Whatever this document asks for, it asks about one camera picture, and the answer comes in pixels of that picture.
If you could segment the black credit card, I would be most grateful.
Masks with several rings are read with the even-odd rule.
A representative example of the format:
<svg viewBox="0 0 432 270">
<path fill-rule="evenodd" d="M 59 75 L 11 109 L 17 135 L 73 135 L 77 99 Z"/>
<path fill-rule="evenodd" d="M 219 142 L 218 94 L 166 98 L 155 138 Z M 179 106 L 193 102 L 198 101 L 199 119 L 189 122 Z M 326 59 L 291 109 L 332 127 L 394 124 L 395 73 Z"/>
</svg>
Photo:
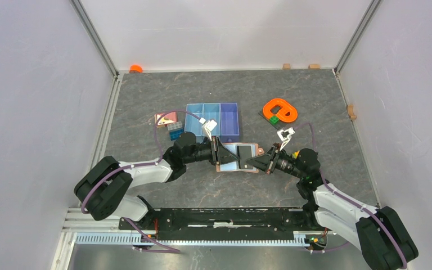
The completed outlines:
<svg viewBox="0 0 432 270">
<path fill-rule="evenodd" d="M 252 147 L 250 145 L 238 145 L 236 147 L 237 155 L 239 157 L 238 167 L 241 170 L 252 170 L 253 166 L 247 163 L 249 158 L 252 158 Z"/>
</svg>

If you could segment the dark transparent base plate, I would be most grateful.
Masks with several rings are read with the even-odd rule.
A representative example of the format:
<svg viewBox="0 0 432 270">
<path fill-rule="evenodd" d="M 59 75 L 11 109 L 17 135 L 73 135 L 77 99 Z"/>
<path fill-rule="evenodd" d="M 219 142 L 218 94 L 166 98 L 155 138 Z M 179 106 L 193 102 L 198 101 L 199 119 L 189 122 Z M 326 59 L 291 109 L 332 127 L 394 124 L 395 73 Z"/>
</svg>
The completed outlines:
<svg viewBox="0 0 432 270">
<path fill-rule="evenodd" d="M 274 116 L 274 115 L 272 115 L 270 118 L 267 118 L 265 115 L 264 115 L 264 113 L 263 113 L 263 111 L 261 110 L 260 112 L 258 112 L 258 114 L 266 121 L 266 122 L 268 122 L 272 127 L 274 127 L 276 130 L 280 130 L 280 129 L 285 129 L 285 127 L 288 125 L 288 123 L 286 123 L 286 122 L 284 122 L 284 121 L 282 121 L 281 119 L 280 119 L 280 121 L 277 123 L 277 124 L 275 124 L 275 125 L 273 125 L 273 124 L 271 124 L 270 122 L 269 122 L 269 119 L 272 117 L 272 116 Z"/>
</svg>

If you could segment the blue purple drawer organizer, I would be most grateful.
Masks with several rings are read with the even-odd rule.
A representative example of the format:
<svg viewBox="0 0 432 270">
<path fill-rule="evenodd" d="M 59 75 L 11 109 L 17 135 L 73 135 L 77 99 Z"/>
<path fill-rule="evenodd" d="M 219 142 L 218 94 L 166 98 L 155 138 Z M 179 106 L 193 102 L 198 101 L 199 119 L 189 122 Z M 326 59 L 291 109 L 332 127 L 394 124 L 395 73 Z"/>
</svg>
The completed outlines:
<svg viewBox="0 0 432 270">
<path fill-rule="evenodd" d="M 189 103 L 186 111 L 206 120 L 215 120 L 213 136 L 223 143 L 240 142 L 239 110 L 237 103 Z"/>
</svg>

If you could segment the blue toy brick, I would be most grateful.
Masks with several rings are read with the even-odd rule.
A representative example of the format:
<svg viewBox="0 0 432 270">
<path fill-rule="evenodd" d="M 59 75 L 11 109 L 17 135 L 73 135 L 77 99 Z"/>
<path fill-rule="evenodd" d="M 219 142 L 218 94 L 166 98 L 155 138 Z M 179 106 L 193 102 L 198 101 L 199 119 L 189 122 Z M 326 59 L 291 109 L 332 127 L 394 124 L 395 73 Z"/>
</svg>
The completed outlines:
<svg viewBox="0 0 432 270">
<path fill-rule="evenodd" d="M 169 138 L 171 141 L 177 140 L 180 135 L 184 132 L 184 129 L 174 129 L 169 131 Z"/>
</svg>

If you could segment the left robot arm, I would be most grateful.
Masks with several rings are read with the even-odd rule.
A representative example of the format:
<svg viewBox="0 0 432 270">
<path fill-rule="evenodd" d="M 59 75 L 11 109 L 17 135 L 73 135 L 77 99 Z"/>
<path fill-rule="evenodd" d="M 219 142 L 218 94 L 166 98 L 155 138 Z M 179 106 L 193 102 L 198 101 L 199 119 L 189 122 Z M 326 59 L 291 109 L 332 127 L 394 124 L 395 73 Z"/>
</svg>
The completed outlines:
<svg viewBox="0 0 432 270">
<path fill-rule="evenodd" d="M 113 156 L 103 157 L 76 184 L 74 194 L 81 203 L 82 213 L 96 221 L 115 214 L 129 218 L 140 229 L 148 229 L 154 223 L 154 214 L 143 198 L 130 198 L 127 194 L 130 189 L 174 181 L 186 172 L 189 163 L 208 161 L 216 166 L 239 159 L 217 137 L 197 142 L 193 133 L 183 132 L 161 158 L 128 163 Z"/>
</svg>

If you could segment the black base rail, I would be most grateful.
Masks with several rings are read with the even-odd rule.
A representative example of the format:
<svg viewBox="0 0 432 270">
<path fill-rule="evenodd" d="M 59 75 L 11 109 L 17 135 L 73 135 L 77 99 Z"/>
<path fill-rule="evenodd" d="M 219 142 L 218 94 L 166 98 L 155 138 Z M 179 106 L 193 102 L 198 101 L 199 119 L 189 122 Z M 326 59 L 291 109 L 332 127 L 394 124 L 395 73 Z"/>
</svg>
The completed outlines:
<svg viewBox="0 0 432 270">
<path fill-rule="evenodd" d="M 158 240 L 288 240 L 328 233 L 302 208 L 160 208 L 135 223 Z"/>
</svg>

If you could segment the green toy brick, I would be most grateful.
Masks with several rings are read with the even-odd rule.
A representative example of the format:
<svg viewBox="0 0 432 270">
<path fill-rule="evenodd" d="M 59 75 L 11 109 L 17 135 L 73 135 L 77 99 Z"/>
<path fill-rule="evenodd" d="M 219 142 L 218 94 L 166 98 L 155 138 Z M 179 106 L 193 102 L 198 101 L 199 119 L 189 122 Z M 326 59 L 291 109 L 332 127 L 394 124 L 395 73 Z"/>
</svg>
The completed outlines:
<svg viewBox="0 0 432 270">
<path fill-rule="evenodd" d="M 280 119 L 275 115 L 269 119 L 269 122 L 273 125 L 277 124 L 279 121 L 280 121 Z"/>
</svg>

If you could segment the clear toy brick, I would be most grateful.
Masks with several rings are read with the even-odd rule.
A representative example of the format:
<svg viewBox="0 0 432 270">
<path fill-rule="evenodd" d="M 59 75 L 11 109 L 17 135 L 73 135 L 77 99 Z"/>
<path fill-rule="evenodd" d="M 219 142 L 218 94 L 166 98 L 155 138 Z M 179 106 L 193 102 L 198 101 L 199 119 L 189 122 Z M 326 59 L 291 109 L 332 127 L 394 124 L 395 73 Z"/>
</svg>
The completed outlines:
<svg viewBox="0 0 432 270">
<path fill-rule="evenodd" d="M 181 121 L 177 121 L 177 122 L 168 124 L 166 127 L 167 127 L 169 132 L 172 132 L 172 131 L 183 129 L 183 124 Z"/>
</svg>

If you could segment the brown leather card holder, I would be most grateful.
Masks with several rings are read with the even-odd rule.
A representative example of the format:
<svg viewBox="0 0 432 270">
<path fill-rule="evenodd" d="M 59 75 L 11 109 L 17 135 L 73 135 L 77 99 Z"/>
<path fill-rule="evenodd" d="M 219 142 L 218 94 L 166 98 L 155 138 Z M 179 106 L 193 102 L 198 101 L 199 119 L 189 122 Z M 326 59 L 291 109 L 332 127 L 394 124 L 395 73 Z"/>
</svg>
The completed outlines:
<svg viewBox="0 0 432 270">
<path fill-rule="evenodd" d="M 257 143 L 223 143 L 223 145 L 233 154 L 239 155 L 239 148 L 242 147 L 242 161 L 234 161 L 227 164 L 217 165 L 217 172 L 247 172 L 258 173 L 259 169 L 248 165 L 246 160 L 264 154 L 264 150 Z"/>
</svg>

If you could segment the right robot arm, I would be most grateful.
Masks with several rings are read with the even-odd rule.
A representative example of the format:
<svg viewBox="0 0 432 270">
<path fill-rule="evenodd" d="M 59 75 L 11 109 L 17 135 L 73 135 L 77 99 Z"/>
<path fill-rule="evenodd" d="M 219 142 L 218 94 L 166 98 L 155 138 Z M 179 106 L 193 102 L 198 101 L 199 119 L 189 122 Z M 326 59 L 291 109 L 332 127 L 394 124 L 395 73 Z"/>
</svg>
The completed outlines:
<svg viewBox="0 0 432 270">
<path fill-rule="evenodd" d="M 321 173 L 316 151 L 303 148 L 290 155 L 279 144 L 247 164 L 272 174 L 279 170 L 298 178 L 297 189 L 307 200 L 303 224 L 325 227 L 355 246 L 371 269 L 405 269 L 419 250 L 398 213 L 391 207 L 366 205 L 338 190 Z"/>
</svg>

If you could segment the wooden arch block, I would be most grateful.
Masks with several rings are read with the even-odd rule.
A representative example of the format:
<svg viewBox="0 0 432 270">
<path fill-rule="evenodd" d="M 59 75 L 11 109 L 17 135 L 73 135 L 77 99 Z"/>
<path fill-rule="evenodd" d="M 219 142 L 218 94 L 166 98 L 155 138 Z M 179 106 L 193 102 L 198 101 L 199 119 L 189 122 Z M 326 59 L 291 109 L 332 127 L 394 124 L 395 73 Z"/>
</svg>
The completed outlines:
<svg viewBox="0 0 432 270">
<path fill-rule="evenodd" d="M 353 105 L 353 104 L 349 104 L 349 105 L 347 105 L 347 107 L 346 107 L 346 111 L 347 111 L 347 114 L 348 114 L 349 119 L 350 119 L 351 121 L 356 120 L 357 116 L 356 116 L 356 114 L 355 114 L 355 110 L 354 110 L 354 105 Z"/>
</svg>

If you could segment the pink wooden puzzle block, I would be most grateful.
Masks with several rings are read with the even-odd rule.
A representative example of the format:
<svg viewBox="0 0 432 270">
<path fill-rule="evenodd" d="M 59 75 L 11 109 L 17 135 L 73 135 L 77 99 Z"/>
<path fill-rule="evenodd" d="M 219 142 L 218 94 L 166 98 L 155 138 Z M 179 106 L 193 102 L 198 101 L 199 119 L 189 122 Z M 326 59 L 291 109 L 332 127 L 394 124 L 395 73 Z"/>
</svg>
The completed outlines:
<svg viewBox="0 0 432 270">
<path fill-rule="evenodd" d="M 166 127 L 167 125 L 174 124 L 178 121 L 176 112 L 168 113 L 165 116 L 162 116 L 162 114 L 155 114 L 154 118 L 158 128 Z"/>
</svg>

